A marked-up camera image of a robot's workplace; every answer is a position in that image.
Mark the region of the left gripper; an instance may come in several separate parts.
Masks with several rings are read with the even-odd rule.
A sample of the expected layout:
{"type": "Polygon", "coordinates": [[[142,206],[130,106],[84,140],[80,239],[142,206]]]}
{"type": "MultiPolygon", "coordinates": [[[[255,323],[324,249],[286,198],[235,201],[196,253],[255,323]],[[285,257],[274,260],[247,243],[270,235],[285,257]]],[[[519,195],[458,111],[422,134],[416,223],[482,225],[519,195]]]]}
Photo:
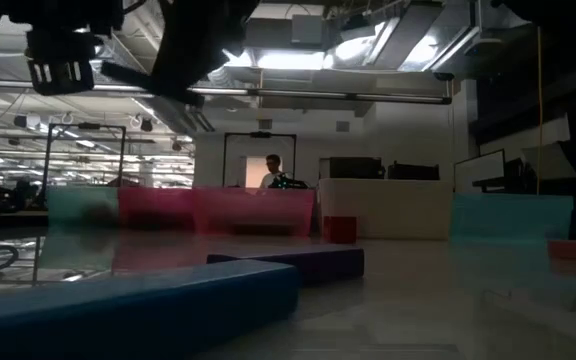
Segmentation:
{"type": "MultiPolygon", "coordinates": [[[[159,3],[164,33],[150,74],[104,61],[104,76],[183,104],[203,104],[191,87],[243,50],[258,0],[159,3]]],[[[44,96],[91,90],[90,61],[104,36],[121,28],[122,0],[0,0],[0,20],[31,27],[25,56],[34,90],[44,96]]]]}

